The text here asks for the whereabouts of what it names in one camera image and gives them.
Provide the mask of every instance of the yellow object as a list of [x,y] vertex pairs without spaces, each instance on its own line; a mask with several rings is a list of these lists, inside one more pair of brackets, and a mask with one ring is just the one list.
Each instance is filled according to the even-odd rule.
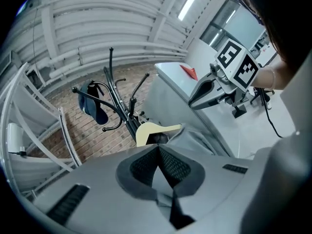
[[151,122],[143,123],[136,131],[136,146],[145,146],[148,136],[151,134],[164,133],[181,129],[182,125],[174,125],[169,127],[158,126]]

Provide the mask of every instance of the stand base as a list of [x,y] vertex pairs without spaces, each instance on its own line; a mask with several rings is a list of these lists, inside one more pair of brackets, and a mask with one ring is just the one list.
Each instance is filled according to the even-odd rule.
[[232,114],[235,118],[238,118],[247,112],[245,105],[241,105],[240,107],[234,107],[235,110],[232,111]]

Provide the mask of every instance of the red object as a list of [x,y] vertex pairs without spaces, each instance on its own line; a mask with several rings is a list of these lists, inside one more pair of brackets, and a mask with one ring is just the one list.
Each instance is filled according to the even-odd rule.
[[183,68],[183,70],[190,76],[192,77],[194,80],[198,81],[197,75],[196,75],[196,71],[194,68],[187,68],[184,67],[183,65],[180,65],[181,68]]

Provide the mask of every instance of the fluorescent light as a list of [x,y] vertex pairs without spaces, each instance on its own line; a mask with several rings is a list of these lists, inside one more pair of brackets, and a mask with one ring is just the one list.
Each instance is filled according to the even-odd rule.
[[213,40],[209,43],[209,46],[211,46],[215,42],[218,36],[219,36],[219,33],[217,33],[216,36],[213,38]]
[[232,18],[232,16],[235,14],[236,10],[232,12],[232,14],[229,16],[229,18],[226,20],[225,24],[229,22],[229,20]]
[[193,4],[194,0],[187,0],[185,5],[183,6],[178,18],[182,21],[186,15],[186,13],[189,11],[191,5]]

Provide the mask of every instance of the brick floor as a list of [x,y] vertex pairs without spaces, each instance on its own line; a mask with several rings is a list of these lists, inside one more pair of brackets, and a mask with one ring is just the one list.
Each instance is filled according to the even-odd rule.
[[[153,78],[156,75],[156,69],[153,65],[144,65],[128,68],[119,67],[114,70],[115,80],[127,78],[126,81],[118,83],[118,90],[127,103],[132,91],[146,72],[149,72],[150,76],[145,80],[136,93],[137,103],[135,110],[138,112],[141,109]],[[77,79],[74,82],[71,82],[71,84],[67,84],[47,96],[47,99],[54,106],[63,107],[70,137],[82,162],[85,162],[90,158],[112,154],[135,146],[134,140],[130,136],[126,126],[123,124],[116,130],[107,131],[105,133],[102,131],[103,126],[114,126],[119,122],[118,115],[114,114],[110,108],[102,105],[102,108],[109,117],[108,123],[103,126],[98,125],[92,117],[80,110],[77,100],[78,96],[71,92],[71,87],[77,86],[79,88],[83,82],[88,79],[106,82],[104,73],[102,71],[96,72],[89,76]],[[105,93],[104,99],[111,102],[110,96],[105,88],[103,88],[103,92]],[[43,141],[43,144],[58,158],[70,157],[61,129],[51,134]],[[34,149],[29,156],[45,157],[44,153],[37,148]]]

